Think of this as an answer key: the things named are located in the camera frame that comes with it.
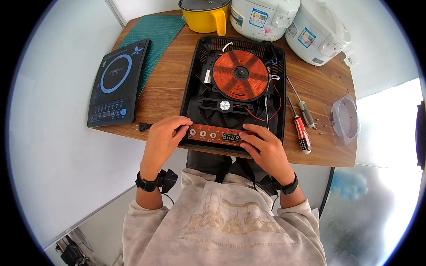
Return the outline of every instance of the yellow pot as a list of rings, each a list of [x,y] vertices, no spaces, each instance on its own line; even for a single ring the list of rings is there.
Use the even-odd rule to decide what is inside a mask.
[[[180,0],[179,7],[191,30],[199,33],[217,31],[219,36],[225,36],[230,3],[231,0]]]

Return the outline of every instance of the blue ring graphic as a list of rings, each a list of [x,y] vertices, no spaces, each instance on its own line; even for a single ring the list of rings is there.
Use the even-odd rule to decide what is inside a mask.
[[[116,61],[117,59],[119,59],[119,58],[126,58],[127,59],[127,61],[129,61],[129,66],[127,67],[127,71],[126,71],[126,74],[124,75],[124,77],[121,79],[121,81],[114,87],[114,88],[111,88],[111,89],[106,89],[105,87],[104,87],[104,76],[105,76],[105,73],[107,72],[107,70],[108,70],[108,68],[109,68],[109,66],[112,64],[112,63],[114,63],[114,61]],[[116,58],[114,58],[114,60],[113,61],[111,61],[109,64],[108,64],[108,66],[105,68],[105,70],[104,70],[104,73],[102,74],[102,77],[101,77],[101,90],[103,91],[103,92],[105,92],[105,93],[111,93],[111,92],[113,92],[113,91],[115,91],[118,87],[120,87],[120,85],[121,84],[123,84],[123,82],[126,80],[126,77],[127,77],[127,75],[129,74],[129,72],[130,72],[130,68],[132,67],[132,58],[128,55],[128,54],[122,54],[122,55],[120,55],[120,56],[117,56]]]

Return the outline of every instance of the green cutting mat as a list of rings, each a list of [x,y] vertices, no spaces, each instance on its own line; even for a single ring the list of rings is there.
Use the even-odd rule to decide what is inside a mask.
[[[145,58],[143,71],[140,77],[138,88],[138,99],[142,89],[147,83],[154,67],[157,65],[164,51],[169,47],[186,21],[182,16],[175,15],[147,15],[143,16],[130,32],[124,37],[118,48],[122,48],[131,43],[150,38],[151,45],[148,55]]]

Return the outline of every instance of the ventilation grille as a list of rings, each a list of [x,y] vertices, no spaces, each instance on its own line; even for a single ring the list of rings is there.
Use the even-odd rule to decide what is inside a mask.
[[[263,58],[263,56],[265,55],[265,50],[267,48],[266,46],[263,46],[263,45],[256,45],[253,43],[242,42],[238,40],[212,38],[211,49],[216,51],[221,51],[223,47],[225,47],[225,45],[229,42],[232,42],[233,44],[228,45],[225,49],[225,52],[230,50],[243,50],[243,51],[252,50],[253,53],[260,58]]]
[[[276,65],[272,64],[271,66],[271,74],[276,75],[284,71],[284,62],[283,60],[279,60]]]
[[[201,46],[199,46],[195,57],[198,60],[200,60],[202,63],[206,63],[207,62],[207,55],[208,55],[208,52],[206,50],[204,50],[203,48],[201,48]]]

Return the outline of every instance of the white rice cooker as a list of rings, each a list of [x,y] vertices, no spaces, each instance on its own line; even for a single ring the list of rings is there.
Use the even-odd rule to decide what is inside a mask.
[[[322,66],[348,46],[351,35],[325,2],[301,0],[285,39],[304,61]]]
[[[300,0],[232,0],[230,20],[241,35],[276,41],[293,22]]]

